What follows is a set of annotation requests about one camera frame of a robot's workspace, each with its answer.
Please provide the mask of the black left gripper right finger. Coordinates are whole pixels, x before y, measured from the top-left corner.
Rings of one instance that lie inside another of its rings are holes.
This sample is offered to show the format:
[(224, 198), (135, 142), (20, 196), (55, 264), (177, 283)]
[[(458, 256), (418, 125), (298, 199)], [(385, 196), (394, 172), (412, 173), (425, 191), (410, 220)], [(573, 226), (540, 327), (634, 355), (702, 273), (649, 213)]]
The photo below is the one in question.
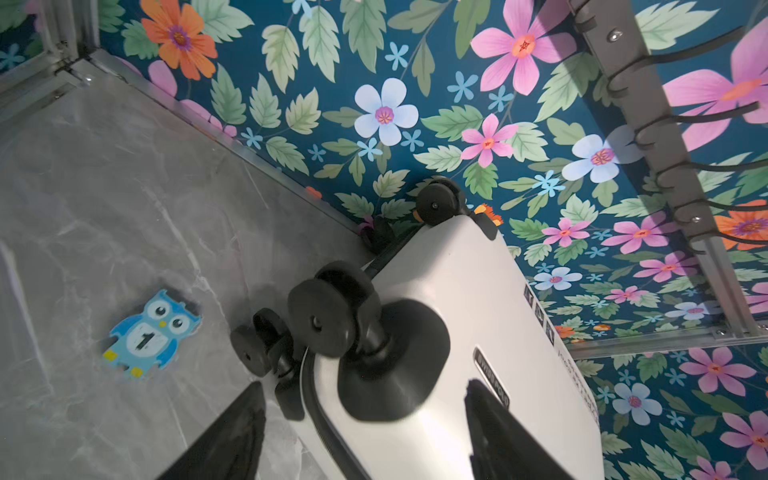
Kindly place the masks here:
[(464, 404), (474, 478), (567, 480), (571, 477), (482, 381), (469, 381)]

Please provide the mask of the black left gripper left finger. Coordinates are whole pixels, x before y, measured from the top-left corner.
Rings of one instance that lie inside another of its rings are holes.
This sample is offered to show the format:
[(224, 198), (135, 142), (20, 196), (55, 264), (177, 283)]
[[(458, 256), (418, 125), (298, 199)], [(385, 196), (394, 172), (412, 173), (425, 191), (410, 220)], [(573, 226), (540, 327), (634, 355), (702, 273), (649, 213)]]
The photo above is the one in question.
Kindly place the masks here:
[(263, 387), (254, 381), (159, 479), (255, 479), (265, 425)]

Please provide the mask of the white hard-shell suitcase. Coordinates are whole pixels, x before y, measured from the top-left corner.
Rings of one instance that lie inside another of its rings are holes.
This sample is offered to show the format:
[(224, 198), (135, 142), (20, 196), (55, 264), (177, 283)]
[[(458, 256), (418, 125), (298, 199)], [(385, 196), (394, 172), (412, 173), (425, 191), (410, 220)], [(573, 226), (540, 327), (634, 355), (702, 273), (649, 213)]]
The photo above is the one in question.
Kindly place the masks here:
[(232, 346), (330, 479), (476, 479), (464, 399), (482, 381), (569, 479), (604, 475), (598, 408), (493, 221), (452, 181), (368, 265), (335, 261)]

